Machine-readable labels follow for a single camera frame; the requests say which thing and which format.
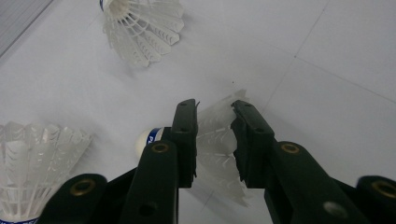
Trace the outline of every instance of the shuttlecock cork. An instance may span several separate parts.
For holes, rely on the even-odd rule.
[[[241,90],[220,100],[197,114],[197,180],[236,203],[247,205],[248,189],[239,179],[233,152],[236,138],[231,123],[236,119],[231,104],[237,100],[248,101],[246,91]],[[142,132],[135,144],[140,158],[144,147],[161,140],[163,128]]]
[[[110,47],[130,64],[159,62],[184,26],[178,0],[101,0],[100,6]]]
[[[0,223],[35,223],[91,140],[55,125],[0,125]]]

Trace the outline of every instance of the white shuttlecock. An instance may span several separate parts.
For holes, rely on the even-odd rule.
[[[100,5],[110,47],[130,64],[159,62],[184,26],[178,0],[101,0]]]
[[[0,223],[34,223],[91,140],[55,125],[0,125]]]
[[[231,123],[236,119],[231,104],[237,100],[248,102],[246,91],[237,91],[197,114],[197,180],[236,203],[247,205],[247,187],[241,183],[233,152],[236,138]],[[161,140],[163,128],[143,132],[135,144],[137,156],[146,144]]]

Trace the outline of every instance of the white floor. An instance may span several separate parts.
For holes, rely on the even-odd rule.
[[[181,0],[181,40],[160,63],[109,48],[98,0],[54,0],[0,60],[0,123],[58,123],[94,135],[78,172],[136,167],[134,140],[247,89],[276,132],[334,178],[396,179],[396,2]],[[205,186],[180,192],[179,223],[271,223],[254,190],[241,207]]]

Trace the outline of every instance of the plastic shuttlecock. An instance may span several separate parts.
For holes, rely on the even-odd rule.
[[[184,26],[178,0],[101,0],[100,5],[110,47],[130,64],[159,62]]]
[[[34,223],[91,140],[55,125],[0,125],[0,223]]]
[[[247,205],[247,187],[240,181],[233,152],[236,138],[231,123],[236,119],[231,104],[237,100],[248,102],[246,91],[241,90],[197,114],[196,138],[197,180],[236,203]],[[143,132],[136,141],[140,157],[145,145],[161,140],[163,128]]]

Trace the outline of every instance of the shuttlecock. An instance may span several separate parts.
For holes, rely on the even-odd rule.
[[[101,0],[100,5],[110,47],[130,64],[159,62],[184,26],[178,0]]]
[[[55,125],[0,125],[0,223],[34,223],[91,140]]]
[[[237,142],[231,123],[236,119],[231,104],[237,100],[248,102],[246,91],[241,90],[220,100],[197,114],[197,180],[209,186],[215,192],[226,196],[236,203],[247,205],[249,197],[247,187],[240,181],[239,171],[233,152]],[[145,145],[161,140],[163,128],[143,132],[137,139],[137,156]]]

